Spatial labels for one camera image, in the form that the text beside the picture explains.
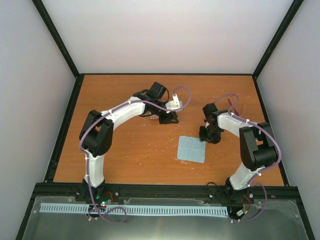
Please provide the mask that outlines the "flag print glasses case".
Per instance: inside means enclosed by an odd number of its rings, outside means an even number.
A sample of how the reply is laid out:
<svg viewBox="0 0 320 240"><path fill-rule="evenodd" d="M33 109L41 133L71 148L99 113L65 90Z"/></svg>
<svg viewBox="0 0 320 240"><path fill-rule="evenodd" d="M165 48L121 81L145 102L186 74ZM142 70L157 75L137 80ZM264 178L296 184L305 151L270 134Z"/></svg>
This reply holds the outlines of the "flag print glasses case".
<svg viewBox="0 0 320 240"><path fill-rule="evenodd" d="M159 117L157 116L157 115L151 115L150 117L149 117L151 120L158 120L159 119Z"/></svg>

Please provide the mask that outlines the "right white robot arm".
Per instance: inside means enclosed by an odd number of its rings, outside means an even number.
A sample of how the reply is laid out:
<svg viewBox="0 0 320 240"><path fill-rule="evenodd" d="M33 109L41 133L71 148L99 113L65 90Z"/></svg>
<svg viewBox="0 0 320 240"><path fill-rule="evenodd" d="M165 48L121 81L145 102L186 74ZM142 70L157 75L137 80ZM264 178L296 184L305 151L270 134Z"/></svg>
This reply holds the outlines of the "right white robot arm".
<svg viewBox="0 0 320 240"><path fill-rule="evenodd" d="M218 110L214 103L206 104L202 111L205 126L199 128L201 142L218 144L224 131L239 138L241 164L226 179L223 190L225 199L235 202L247 192L257 176L279 164L282 158L280 147L267 122L256 123L232 111Z"/></svg>

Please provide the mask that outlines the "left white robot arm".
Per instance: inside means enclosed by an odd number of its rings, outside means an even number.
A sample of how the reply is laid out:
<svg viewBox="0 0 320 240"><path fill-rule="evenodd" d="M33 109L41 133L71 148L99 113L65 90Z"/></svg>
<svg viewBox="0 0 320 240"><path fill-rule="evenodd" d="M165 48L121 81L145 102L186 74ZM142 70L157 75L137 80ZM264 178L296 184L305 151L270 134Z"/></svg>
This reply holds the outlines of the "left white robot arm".
<svg viewBox="0 0 320 240"><path fill-rule="evenodd" d="M168 89L158 82L154 82L150 89L134 93L125 102L105 111L91 110L79 135L79 150L85 157L84 181L88 188L86 195L92 201L103 198L103 174L105 155L113 142L116 128L132 118L146 113L157 116L161 125L177 124L177 111L183 106L176 93L172 100L161 101Z"/></svg>

